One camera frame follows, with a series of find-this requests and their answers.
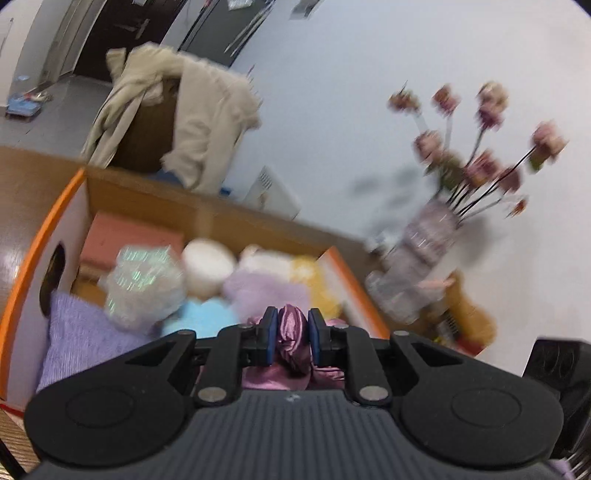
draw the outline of brown chair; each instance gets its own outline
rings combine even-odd
[[[160,159],[173,149],[174,114],[180,79],[163,80],[164,100],[158,105],[141,105],[109,167],[142,174],[161,168]]]

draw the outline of glass vase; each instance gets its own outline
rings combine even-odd
[[[366,280],[368,293],[395,320],[410,324],[418,311],[436,300],[418,287],[453,245],[459,219],[448,205],[431,199],[404,229],[402,239],[382,263],[386,272],[373,271]]]

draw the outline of black speaker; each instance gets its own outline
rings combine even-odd
[[[591,345],[578,340],[538,338],[523,376],[561,392],[580,382],[589,382]]]
[[[560,400],[564,426],[553,456],[576,451],[591,426],[591,345],[578,340],[539,338],[523,375],[550,387]]]

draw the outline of white plush ball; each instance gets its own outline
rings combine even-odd
[[[183,250],[182,259],[189,295],[202,300],[219,294],[222,284],[236,268],[232,252],[208,238],[191,240]]]

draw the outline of beige coat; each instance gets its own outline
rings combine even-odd
[[[82,151],[106,168],[142,102],[158,102],[163,77],[180,77],[173,149],[162,158],[185,188],[217,194],[243,133],[259,125],[260,100],[245,76],[197,57],[145,44],[125,62],[111,50],[113,90],[99,110]]]

